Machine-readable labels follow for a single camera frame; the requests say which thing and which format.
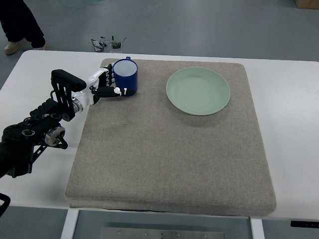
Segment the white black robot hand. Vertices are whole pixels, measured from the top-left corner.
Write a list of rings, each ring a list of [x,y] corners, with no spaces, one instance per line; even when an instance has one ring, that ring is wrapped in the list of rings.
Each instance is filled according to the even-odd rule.
[[[72,94],[73,108],[76,113],[96,104],[100,98],[126,97],[127,89],[116,86],[113,63],[99,68],[85,83],[85,89]]]

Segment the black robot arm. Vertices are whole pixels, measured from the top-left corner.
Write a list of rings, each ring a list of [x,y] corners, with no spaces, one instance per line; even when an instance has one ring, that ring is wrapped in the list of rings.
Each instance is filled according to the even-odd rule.
[[[3,130],[0,142],[0,175],[15,178],[32,172],[32,165],[49,147],[45,136],[60,126],[60,121],[75,117],[72,93],[87,87],[85,81],[62,70],[51,72],[51,97],[30,116]]]

